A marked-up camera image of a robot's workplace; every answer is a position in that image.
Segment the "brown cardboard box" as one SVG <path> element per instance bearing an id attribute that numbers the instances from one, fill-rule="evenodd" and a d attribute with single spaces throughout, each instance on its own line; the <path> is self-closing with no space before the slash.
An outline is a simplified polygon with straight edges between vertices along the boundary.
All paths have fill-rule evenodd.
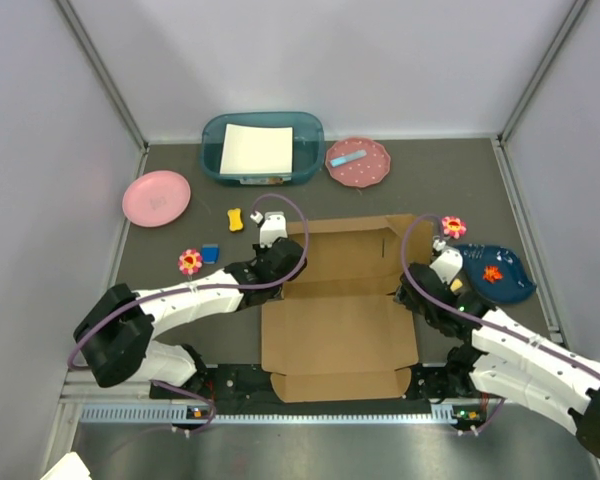
<path id="1" fill-rule="evenodd" d="M 433 227 L 413 214 L 287 226 L 307 266 L 261 313 L 261 366 L 285 403 L 393 399 L 419 360 L 413 316 L 394 300 L 404 262 L 428 264 Z"/>

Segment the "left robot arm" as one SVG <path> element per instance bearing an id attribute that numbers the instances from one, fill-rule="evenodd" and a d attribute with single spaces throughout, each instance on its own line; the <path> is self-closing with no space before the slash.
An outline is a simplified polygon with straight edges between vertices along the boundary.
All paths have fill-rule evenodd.
<path id="1" fill-rule="evenodd" d="M 209 377 L 201 355 L 188 344 L 165 345 L 157 338 L 205 317 L 259 307 L 278 297 L 283 283 L 295 279 L 305 266 L 303 247 L 279 238 L 253 259 L 191 282 L 139 291 L 118 284 L 74 330 L 74 340 L 101 388 L 147 381 L 196 396 Z"/>

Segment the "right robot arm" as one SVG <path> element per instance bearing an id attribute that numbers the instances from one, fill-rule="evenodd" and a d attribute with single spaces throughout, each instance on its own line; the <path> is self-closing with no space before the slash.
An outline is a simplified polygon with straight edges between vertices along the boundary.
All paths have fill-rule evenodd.
<path id="1" fill-rule="evenodd" d="M 454 393 L 478 391 L 524 406 L 562 426 L 600 460 L 600 362 L 529 330 L 472 291 L 454 291 L 429 265 L 408 266 L 395 300 L 461 341 L 446 363 Z"/>

